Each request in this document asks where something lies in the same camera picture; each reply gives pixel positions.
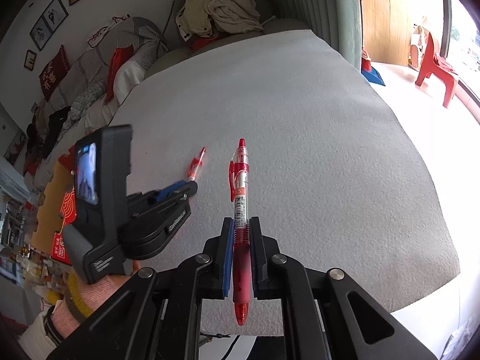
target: gray felt surface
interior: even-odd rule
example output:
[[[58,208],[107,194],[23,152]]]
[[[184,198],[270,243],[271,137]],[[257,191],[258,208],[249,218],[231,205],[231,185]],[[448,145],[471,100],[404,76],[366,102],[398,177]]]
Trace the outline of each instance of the gray felt surface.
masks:
[[[214,49],[134,88],[112,124],[133,125],[128,192],[182,179],[207,146],[192,215],[157,257],[176,267],[233,216],[227,168],[250,154],[251,216],[280,251],[318,270],[342,267],[388,311],[452,280],[458,256],[430,174],[394,113],[311,31]],[[202,330],[281,335],[279,301],[252,301],[238,327],[231,300],[207,300]]]

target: clothes pile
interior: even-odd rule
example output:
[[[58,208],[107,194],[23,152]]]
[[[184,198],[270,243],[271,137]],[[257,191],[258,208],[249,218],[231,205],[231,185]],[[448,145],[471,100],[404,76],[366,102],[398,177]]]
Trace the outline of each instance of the clothes pile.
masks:
[[[105,93],[105,91],[105,83],[97,82],[89,86],[84,92],[76,97],[70,107],[70,111],[63,123],[62,129],[58,134],[57,143],[65,136],[68,130],[75,126],[80,119],[86,115],[88,108],[90,108]]]
[[[175,21],[185,41],[194,34],[212,37],[215,28],[230,34],[262,31],[255,6],[255,0],[186,0]]]

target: pen clip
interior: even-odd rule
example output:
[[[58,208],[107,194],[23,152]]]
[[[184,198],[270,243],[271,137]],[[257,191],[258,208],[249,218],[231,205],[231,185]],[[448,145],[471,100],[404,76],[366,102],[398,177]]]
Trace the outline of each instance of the pen clip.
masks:
[[[235,195],[234,195],[235,188],[233,186],[234,177],[235,177],[235,165],[234,165],[233,161],[230,161],[230,165],[229,165],[229,185],[230,185],[230,201],[231,202],[235,198]]]

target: gloved hand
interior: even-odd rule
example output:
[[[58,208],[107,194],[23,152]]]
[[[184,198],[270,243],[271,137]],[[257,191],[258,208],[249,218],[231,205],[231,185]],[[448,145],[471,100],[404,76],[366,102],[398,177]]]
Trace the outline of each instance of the gloved hand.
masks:
[[[140,262],[134,260],[132,275],[139,269]],[[129,276],[110,275],[90,285],[84,283],[76,273],[70,274],[65,298],[63,301],[57,302],[51,316],[58,333],[63,338],[68,337],[129,278]]]

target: red pen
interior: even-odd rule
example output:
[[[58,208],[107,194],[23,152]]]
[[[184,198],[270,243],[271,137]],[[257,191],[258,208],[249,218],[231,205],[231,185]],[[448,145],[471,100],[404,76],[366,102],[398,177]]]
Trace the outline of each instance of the red pen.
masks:
[[[250,302],[251,262],[248,229],[248,154],[245,140],[238,142],[229,166],[230,200],[235,207],[233,234],[233,302],[239,325],[245,325]]]
[[[200,169],[202,168],[203,165],[203,155],[205,154],[207,148],[202,147],[200,150],[200,154],[198,157],[195,157],[191,163],[190,163],[190,168],[188,169],[188,174],[187,174],[187,180],[188,181],[195,181],[196,178],[198,178],[198,175],[200,174]]]

